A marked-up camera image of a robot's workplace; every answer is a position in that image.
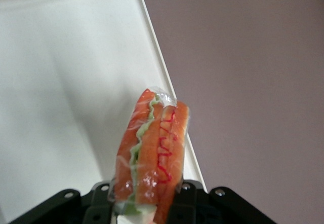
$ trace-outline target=white plastic tray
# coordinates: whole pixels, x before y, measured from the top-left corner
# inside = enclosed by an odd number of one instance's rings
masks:
[[[0,28],[5,223],[110,180],[141,92],[174,90],[143,0],[0,0]],[[204,183],[189,137],[184,177]]]

